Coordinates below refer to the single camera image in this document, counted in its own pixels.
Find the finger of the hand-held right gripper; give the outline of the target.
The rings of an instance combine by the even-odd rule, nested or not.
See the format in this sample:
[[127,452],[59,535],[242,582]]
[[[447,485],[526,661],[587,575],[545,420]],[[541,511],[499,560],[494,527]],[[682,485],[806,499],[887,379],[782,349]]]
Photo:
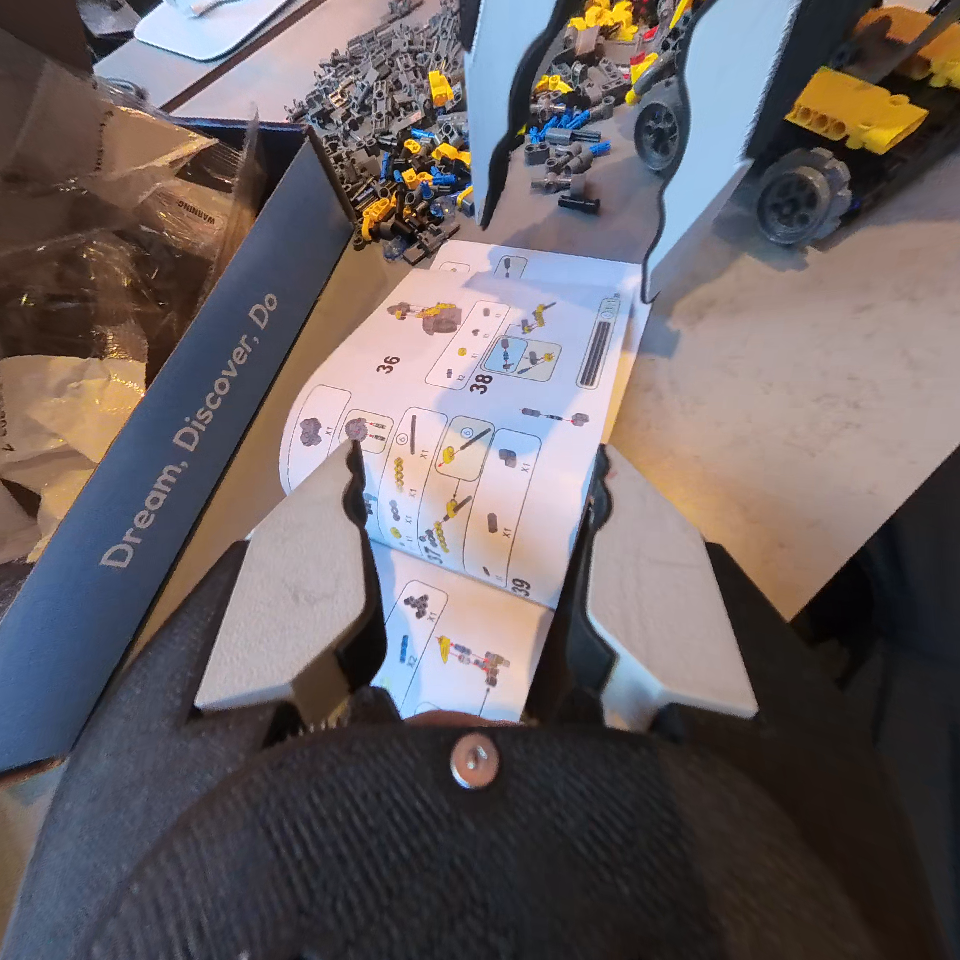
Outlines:
[[494,218],[511,152],[529,120],[536,70],[562,23],[562,1],[461,3],[474,205],[482,230]]
[[688,123],[678,166],[661,193],[659,233],[646,257],[646,304],[692,268],[714,219],[749,171],[748,143],[799,5],[713,2],[692,27],[679,76]]

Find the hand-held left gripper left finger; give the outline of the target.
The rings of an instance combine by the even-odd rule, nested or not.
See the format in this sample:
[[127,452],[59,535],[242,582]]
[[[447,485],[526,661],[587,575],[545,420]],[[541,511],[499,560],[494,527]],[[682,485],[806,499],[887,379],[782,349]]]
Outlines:
[[347,440],[254,530],[197,708],[283,701],[323,724],[372,682],[387,633],[364,487],[361,448]]

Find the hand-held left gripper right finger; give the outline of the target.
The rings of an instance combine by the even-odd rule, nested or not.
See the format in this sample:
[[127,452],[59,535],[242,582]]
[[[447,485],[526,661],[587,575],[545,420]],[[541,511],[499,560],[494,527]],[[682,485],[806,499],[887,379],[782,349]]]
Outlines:
[[610,444],[597,451],[563,597],[573,686],[607,727],[645,732],[674,705],[756,716],[702,534]]

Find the instruction booklet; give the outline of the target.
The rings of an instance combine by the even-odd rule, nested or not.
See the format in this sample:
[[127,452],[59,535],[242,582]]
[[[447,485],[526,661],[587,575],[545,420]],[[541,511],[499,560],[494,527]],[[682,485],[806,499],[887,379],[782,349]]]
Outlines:
[[401,715],[520,718],[616,404],[646,323],[642,267],[454,242],[412,270],[309,378],[279,477],[342,443],[364,458],[366,532]]

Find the grey desk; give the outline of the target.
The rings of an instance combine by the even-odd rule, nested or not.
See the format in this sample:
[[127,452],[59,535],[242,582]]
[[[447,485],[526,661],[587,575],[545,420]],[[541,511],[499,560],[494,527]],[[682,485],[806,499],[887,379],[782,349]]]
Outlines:
[[[337,22],[302,23],[258,83],[175,114],[286,120],[386,7],[333,3]],[[641,261],[657,187],[631,121],[602,125],[600,216],[535,198],[515,155],[490,229],[459,237]],[[958,447],[958,151],[806,258],[750,227],[731,201],[655,301],[612,442],[792,619]]]

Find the yellow black brick vehicle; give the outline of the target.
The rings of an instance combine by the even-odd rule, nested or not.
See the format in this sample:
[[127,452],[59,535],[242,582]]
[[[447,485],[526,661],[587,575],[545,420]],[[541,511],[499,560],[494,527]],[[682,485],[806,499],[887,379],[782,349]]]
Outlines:
[[[635,103],[635,150],[661,182],[679,164],[689,123],[681,91],[690,32],[671,78]],[[912,183],[958,146],[958,2],[928,9],[873,2],[826,66],[802,90],[736,187],[759,232],[803,250]]]

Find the pile of yellow brick beams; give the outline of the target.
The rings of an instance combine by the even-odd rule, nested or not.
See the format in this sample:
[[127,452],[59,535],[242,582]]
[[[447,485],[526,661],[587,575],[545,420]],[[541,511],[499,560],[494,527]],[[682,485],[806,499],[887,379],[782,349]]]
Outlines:
[[560,60],[572,69],[572,84],[615,83],[612,96],[637,104],[671,78],[687,33],[705,2],[590,1],[573,16],[562,38]]

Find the pile of small dark connectors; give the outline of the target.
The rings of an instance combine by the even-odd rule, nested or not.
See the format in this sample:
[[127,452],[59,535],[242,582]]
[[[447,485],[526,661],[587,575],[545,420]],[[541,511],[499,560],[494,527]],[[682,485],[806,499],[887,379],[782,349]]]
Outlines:
[[[381,24],[322,59],[309,94],[287,108],[290,121],[319,136],[357,251],[380,246],[386,260],[416,267],[474,217],[461,3],[439,2],[432,17],[411,23],[422,2],[389,2]],[[586,174],[611,150],[595,125],[611,116],[620,89],[573,85],[560,60],[566,28],[534,81],[515,145],[540,172],[534,193],[597,215],[601,201]]]

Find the dark cardboard box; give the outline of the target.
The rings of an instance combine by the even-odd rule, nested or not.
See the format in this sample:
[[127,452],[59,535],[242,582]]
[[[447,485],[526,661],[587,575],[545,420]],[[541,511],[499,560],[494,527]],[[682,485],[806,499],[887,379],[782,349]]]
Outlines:
[[[47,63],[2,32],[14,101]],[[71,751],[347,246],[313,137],[259,124],[251,228],[51,535],[2,479],[3,773]]]

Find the white crumpled bag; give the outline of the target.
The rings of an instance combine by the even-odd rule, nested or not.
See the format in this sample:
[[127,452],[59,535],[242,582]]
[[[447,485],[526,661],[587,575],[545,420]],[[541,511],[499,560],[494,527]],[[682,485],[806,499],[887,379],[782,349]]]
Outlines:
[[26,355],[1,362],[2,479],[40,495],[51,536],[146,392],[145,362]]

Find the crumpled plastic bag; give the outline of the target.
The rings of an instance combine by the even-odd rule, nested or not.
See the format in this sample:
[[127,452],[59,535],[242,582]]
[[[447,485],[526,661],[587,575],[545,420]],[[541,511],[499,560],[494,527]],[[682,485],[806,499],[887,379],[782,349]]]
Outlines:
[[2,93],[2,358],[131,359],[152,379],[255,222],[258,113],[201,131],[53,62]]

